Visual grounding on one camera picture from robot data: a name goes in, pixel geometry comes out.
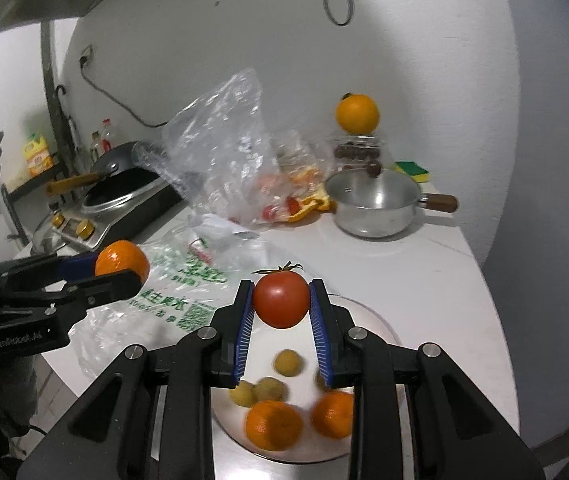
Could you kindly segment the green yellow sponge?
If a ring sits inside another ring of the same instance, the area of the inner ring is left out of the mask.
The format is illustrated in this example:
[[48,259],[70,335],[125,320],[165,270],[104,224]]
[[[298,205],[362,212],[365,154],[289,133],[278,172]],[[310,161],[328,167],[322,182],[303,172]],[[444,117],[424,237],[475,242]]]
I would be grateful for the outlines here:
[[430,181],[429,171],[411,160],[398,160],[395,163],[395,170],[406,174],[416,183],[427,183]]

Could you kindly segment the mandarin top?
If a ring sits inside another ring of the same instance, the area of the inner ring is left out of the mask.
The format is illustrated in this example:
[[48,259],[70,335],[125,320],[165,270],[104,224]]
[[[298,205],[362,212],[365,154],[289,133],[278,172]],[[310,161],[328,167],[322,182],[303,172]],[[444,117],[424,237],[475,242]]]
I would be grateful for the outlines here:
[[129,240],[117,240],[99,252],[94,264],[94,275],[106,275],[121,271],[135,272],[144,283],[150,273],[150,263],[144,252]]

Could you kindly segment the large orange on container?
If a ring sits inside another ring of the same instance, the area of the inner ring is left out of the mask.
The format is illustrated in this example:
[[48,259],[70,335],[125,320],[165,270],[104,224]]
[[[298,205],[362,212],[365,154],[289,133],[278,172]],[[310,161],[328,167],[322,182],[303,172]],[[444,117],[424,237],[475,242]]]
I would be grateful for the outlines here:
[[370,96],[347,93],[335,107],[335,120],[347,133],[369,136],[379,125],[380,112]]

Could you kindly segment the flat printed plastic bag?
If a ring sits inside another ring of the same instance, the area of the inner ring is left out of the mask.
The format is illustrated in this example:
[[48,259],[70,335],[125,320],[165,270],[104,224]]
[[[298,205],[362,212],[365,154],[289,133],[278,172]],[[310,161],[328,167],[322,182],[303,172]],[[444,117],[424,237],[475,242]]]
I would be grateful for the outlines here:
[[89,310],[72,330],[79,367],[91,379],[130,344],[173,346],[231,304],[241,281],[288,261],[260,234],[211,214],[180,220],[141,250],[150,273],[140,292]]

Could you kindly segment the mandarin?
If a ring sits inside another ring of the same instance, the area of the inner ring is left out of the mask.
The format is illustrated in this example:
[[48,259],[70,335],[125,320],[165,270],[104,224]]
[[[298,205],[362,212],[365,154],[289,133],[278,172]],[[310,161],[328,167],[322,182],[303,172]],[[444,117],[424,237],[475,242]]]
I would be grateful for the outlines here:
[[342,440],[352,434],[353,410],[353,393],[330,391],[313,406],[309,420],[317,434],[333,440]]
[[246,414],[244,434],[264,451],[292,448],[302,437],[304,420],[297,410],[282,401],[258,401]]
[[121,271],[135,272],[144,283],[150,273],[150,263],[144,252],[129,240],[117,240],[99,252],[94,264],[94,275],[106,275]]

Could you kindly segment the yellow detergent bottle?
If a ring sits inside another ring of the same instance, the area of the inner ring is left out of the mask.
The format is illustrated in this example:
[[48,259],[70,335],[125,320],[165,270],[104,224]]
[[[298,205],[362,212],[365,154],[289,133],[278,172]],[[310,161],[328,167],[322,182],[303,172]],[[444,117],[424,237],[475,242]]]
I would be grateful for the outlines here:
[[28,174],[34,178],[53,167],[54,162],[47,140],[39,133],[32,133],[23,148]]

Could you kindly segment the cherry tomato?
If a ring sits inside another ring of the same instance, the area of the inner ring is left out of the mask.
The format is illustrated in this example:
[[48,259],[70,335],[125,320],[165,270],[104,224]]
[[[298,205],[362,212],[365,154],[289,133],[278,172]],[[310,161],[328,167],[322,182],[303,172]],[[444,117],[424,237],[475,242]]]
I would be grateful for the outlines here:
[[286,330],[300,323],[311,306],[311,290],[300,274],[300,263],[257,270],[252,304],[258,317],[272,328]]

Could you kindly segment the clear container of dark fruits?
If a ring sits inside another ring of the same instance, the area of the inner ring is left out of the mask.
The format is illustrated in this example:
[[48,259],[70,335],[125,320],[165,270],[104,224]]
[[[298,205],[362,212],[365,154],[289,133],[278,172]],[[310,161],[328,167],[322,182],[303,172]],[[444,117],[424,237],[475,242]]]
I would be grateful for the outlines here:
[[336,170],[366,168],[370,162],[379,162],[385,168],[395,164],[387,142],[380,136],[333,133],[329,143]]

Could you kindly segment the oil bottle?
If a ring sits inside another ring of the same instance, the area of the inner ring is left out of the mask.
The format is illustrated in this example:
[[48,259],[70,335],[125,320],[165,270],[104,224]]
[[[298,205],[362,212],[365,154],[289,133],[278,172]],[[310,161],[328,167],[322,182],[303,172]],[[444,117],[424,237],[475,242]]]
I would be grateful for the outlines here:
[[102,155],[102,145],[101,136],[99,131],[94,131],[91,133],[91,146],[90,146],[90,158],[92,162],[97,162],[97,160]]

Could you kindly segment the white round plate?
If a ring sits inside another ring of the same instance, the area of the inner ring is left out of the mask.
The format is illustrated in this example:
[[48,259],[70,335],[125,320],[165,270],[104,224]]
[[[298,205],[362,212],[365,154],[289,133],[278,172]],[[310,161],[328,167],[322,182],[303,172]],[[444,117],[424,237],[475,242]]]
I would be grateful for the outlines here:
[[[293,350],[301,356],[303,368],[297,376],[282,376],[272,366],[272,362],[282,350]],[[309,425],[309,412],[324,394],[316,385],[317,372],[316,348],[309,318],[303,318],[298,325],[287,330],[276,330],[266,325],[260,318],[254,318],[243,379],[255,385],[264,377],[274,377],[287,385],[287,402],[304,419],[301,438],[296,445],[284,451],[266,451],[258,448],[244,432],[244,421],[249,410],[234,404],[226,389],[215,388],[211,391],[212,416],[230,439],[266,460],[284,464],[316,464],[347,456],[350,453],[350,438],[342,440],[325,438]]]

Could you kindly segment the black shelf rack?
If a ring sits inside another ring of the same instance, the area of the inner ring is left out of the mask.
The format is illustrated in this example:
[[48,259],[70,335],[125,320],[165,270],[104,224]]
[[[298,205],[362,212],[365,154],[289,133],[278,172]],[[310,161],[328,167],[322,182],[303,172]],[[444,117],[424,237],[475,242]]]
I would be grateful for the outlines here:
[[68,167],[59,155],[53,157],[53,165],[36,177],[30,177],[20,184],[15,190],[9,191],[4,183],[0,185],[0,196],[13,226],[13,233],[8,236],[9,240],[19,242],[22,247],[26,246],[30,239],[22,226],[22,222],[15,209],[15,204],[22,198],[29,196],[38,188],[42,188],[46,183],[59,176],[68,176]]

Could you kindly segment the induction cooker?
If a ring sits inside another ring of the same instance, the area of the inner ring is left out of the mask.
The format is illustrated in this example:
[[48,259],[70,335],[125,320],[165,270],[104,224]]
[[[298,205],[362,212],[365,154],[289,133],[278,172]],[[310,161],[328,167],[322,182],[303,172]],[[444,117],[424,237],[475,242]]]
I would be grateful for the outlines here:
[[180,202],[172,185],[135,167],[95,183],[77,204],[56,211],[50,226],[68,246],[100,252],[117,240],[133,240]]

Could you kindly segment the black umbrella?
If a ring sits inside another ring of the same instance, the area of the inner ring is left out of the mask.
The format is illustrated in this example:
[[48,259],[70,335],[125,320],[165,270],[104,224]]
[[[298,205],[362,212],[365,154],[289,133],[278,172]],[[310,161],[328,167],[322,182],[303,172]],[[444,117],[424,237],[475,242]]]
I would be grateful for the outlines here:
[[68,95],[68,92],[66,92],[63,84],[58,84],[54,89],[54,92],[56,92],[56,99],[60,108],[60,113],[65,122],[65,131],[68,133],[68,137],[70,138],[68,144],[70,144],[70,149],[73,152],[75,167],[78,172],[81,172],[83,170],[82,157],[80,157],[80,152],[82,150],[80,149],[80,145],[77,141],[75,122],[73,117],[68,114],[64,106],[64,98]]

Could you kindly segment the crumpled clear plastic bag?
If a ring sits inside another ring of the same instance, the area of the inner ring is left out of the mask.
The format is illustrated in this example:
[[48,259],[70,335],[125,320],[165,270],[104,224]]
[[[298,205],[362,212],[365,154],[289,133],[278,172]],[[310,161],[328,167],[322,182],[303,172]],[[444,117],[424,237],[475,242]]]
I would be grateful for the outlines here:
[[158,139],[138,142],[132,159],[199,214],[242,226],[288,223],[287,198],[313,193],[332,170],[326,145],[295,129],[267,128],[252,68],[196,98]]

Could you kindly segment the mandarin front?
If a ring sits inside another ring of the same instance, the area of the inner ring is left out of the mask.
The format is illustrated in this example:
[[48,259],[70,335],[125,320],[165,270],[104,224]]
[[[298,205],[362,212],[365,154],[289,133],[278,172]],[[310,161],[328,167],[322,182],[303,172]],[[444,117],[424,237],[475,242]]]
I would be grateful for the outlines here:
[[309,420],[317,434],[333,440],[342,440],[352,434],[353,410],[353,393],[330,391],[313,406]]

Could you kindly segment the orange peel pieces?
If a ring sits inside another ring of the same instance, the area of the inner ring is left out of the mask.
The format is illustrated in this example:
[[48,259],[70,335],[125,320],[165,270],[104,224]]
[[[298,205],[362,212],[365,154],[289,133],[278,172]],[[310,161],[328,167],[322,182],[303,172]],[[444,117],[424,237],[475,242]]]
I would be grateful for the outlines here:
[[314,192],[302,198],[289,196],[286,200],[288,223],[297,223],[312,212],[331,212],[335,210],[335,202],[330,198],[325,186],[320,184]]

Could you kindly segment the left wall socket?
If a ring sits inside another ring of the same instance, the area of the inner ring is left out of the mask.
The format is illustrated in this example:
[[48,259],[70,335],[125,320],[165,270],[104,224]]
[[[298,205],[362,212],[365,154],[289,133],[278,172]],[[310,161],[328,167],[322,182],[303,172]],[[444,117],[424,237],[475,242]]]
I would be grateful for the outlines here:
[[80,58],[78,60],[79,66],[85,67],[91,61],[91,59],[92,59],[92,45],[90,44],[80,54]]

